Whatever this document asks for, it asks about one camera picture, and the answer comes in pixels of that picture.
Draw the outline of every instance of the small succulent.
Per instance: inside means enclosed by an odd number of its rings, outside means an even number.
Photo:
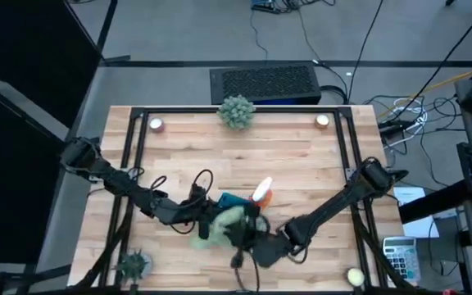
[[[123,255],[121,262],[116,265],[116,270],[121,272],[125,281],[130,279],[136,284],[138,279],[142,279],[142,273],[147,263],[140,249],[138,252]]]
[[[256,108],[246,98],[238,95],[224,100],[217,114],[231,129],[246,129],[251,125]]]

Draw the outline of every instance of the wooden tabletop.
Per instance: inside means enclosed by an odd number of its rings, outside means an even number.
[[[102,154],[115,167],[120,166],[130,109],[112,107],[107,119]],[[385,163],[373,108],[353,106],[351,109],[362,157],[377,157]],[[166,175],[168,180],[160,189],[167,191],[175,202],[188,196],[194,177],[202,169],[214,173],[209,196],[215,200],[223,192],[250,195],[270,176],[274,180],[274,197],[263,214],[274,229],[293,216],[314,210],[345,184],[332,118],[329,127],[322,130],[313,124],[314,113],[258,113],[249,130],[234,132],[225,128],[214,113],[151,113],[151,116],[162,118],[166,130],[161,134],[147,134],[142,161],[146,173],[139,183],[149,187],[155,178]],[[138,138],[138,134],[139,124],[134,138]],[[353,159],[347,131],[346,141],[349,159]],[[134,156],[130,157],[129,167],[133,165]],[[200,184],[207,186],[205,179]],[[106,191],[88,198],[69,284],[82,279],[102,252],[112,202],[113,196]],[[373,210],[380,238],[402,235],[394,200],[389,197],[374,200]],[[195,250],[190,247],[190,235],[179,235],[169,226],[134,210],[129,249],[142,249],[154,260],[153,272],[139,282],[140,289],[238,289],[234,271],[229,267],[235,250]],[[370,275],[373,284],[377,284],[374,260],[369,248],[366,249]],[[245,257],[242,280],[247,288],[254,289],[254,269],[250,257]],[[351,267],[359,267],[359,262],[352,218],[345,210],[320,226],[304,264],[295,265],[283,259],[267,270],[260,269],[261,290],[351,290],[343,275]]]

